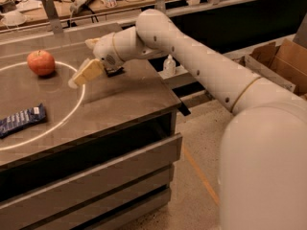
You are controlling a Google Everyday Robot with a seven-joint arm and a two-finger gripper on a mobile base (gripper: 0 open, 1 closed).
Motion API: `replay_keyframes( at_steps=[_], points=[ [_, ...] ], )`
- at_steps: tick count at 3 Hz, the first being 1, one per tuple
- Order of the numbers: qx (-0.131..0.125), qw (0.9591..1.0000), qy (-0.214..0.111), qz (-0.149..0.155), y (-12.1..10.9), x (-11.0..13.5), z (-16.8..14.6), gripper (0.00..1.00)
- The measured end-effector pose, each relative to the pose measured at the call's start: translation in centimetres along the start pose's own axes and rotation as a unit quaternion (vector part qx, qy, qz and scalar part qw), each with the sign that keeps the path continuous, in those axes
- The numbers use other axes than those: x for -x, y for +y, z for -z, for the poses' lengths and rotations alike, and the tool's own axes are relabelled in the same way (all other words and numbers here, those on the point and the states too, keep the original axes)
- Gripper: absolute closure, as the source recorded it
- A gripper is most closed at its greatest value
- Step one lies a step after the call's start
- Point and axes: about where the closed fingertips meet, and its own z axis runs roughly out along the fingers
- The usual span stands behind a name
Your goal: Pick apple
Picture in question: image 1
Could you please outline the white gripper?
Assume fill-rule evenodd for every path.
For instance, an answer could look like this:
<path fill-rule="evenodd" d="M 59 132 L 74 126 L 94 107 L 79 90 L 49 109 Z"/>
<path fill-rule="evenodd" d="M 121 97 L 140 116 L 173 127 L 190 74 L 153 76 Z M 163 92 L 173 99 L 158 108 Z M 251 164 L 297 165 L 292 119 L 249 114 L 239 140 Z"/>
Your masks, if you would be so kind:
<path fill-rule="evenodd" d="M 87 82 L 96 79 L 108 70 L 117 71 L 124 63 L 118 56 L 114 46 L 115 33 L 106 34 L 102 37 L 89 38 L 85 45 L 93 50 L 95 59 L 87 58 L 68 81 L 71 88 L 78 88 Z"/>

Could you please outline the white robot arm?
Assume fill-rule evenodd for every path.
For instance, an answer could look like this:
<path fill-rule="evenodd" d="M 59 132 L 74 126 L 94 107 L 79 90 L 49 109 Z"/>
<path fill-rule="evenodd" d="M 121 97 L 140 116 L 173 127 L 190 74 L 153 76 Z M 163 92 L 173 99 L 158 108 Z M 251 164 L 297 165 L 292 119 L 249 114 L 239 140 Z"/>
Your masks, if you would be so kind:
<path fill-rule="evenodd" d="M 89 39 L 77 87 L 135 58 L 178 60 L 233 114 L 221 142 L 221 230 L 307 230 L 307 102 L 182 33 L 157 10 Z"/>

